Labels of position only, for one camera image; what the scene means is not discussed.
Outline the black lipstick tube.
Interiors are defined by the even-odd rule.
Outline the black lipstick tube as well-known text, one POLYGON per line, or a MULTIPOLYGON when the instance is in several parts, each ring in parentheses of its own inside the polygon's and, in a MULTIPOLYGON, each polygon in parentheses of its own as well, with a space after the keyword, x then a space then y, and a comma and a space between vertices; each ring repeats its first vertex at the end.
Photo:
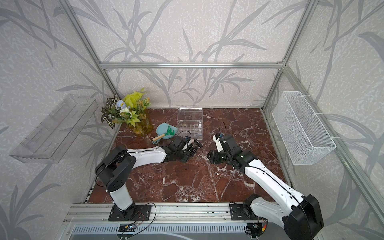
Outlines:
POLYGON ((197 148, 199 148, 199 149, 202 149, 203 148, 203 144, 199 141, 199 140, 197 140, 197 139, 193 139, 194 141, 193 141, 193 143, 194 143, 194 145, 197 147, 197 148))
POLYGON ((190 157, 193 157, 196 154, 197 150, 198 150, 198 147, 192 147, 190 149, 190 157))

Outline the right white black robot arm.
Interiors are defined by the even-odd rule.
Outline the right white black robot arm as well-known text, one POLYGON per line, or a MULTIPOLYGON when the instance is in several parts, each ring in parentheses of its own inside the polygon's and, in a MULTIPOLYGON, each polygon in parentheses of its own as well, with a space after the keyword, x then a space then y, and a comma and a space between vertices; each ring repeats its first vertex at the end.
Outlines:
POLYGON ((249 217, 264 218, 282 227, 291 240, 312 240, 324 227, 320 203, 313 195, 303 195, 273 174, 249 150, 242 150, 231 135, 213 136, 216 150, 207 157, 212 164, 225 163, 261 186, 273 199, 252 196, 245 201, 249 217))

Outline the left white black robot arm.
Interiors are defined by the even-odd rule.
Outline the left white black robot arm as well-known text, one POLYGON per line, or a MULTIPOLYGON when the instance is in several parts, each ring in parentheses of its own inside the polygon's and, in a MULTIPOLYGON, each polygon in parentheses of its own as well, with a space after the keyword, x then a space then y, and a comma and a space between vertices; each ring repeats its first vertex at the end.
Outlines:
POLYGON ((132 150, 117 146, 95 168, 96 180, 101 180, 113 199, 110 221, 132 220, 139 210, 129 194, 126 182, 133 169, 171 161, 186 163, 202 144, 190 137, 176 136, 165 146, 132 150))

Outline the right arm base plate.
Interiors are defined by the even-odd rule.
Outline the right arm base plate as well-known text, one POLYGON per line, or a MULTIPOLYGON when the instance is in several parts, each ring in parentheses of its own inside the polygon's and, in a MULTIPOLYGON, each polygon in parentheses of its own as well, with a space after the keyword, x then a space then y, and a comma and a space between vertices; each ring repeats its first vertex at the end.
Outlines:
POLYGON ((241 204, 230 202, 229 208, 231 213, 231 220, 233 221, 240 221, 240 220, 268 221, 268 219, 255 215, 255 213, 251 209, 252 201, 258 197, 260 196, 257 194, 252 194, 248 199, 246 199, 241 204))

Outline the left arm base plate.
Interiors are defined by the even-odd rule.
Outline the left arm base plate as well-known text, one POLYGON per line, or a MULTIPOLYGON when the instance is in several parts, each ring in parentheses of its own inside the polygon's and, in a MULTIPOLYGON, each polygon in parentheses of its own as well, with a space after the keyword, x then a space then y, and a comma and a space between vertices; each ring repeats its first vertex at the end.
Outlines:
POLYGON ((116 205, 113 205, 110 212, 109 222, 121 222, 121 221, 149 221, 151 215, 152 205, 136 205, 132 204, 126 210, 119 209, 116 205))

